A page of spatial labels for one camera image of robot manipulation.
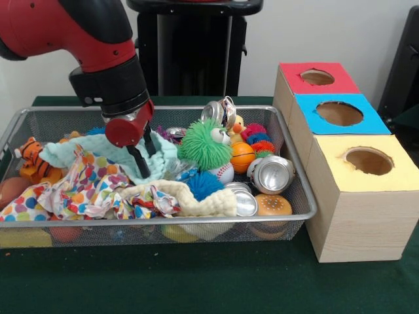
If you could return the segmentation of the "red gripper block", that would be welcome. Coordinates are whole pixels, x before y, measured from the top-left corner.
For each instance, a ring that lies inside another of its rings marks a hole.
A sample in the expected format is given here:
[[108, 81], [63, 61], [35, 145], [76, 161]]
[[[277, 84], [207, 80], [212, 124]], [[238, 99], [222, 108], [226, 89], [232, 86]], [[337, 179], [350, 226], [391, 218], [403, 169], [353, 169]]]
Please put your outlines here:
[[116, 147], [127, 147], [128, 152], [134, 157], [143, 179], [150, 177], [151, 172], [144, 157], [134, 145], [144, 139], [149, 157], [156, 154], [150, 127], [154, 112], [154, 103], [149, 99], [130, 114], [110, 118], [105, 127], [107, 140]]

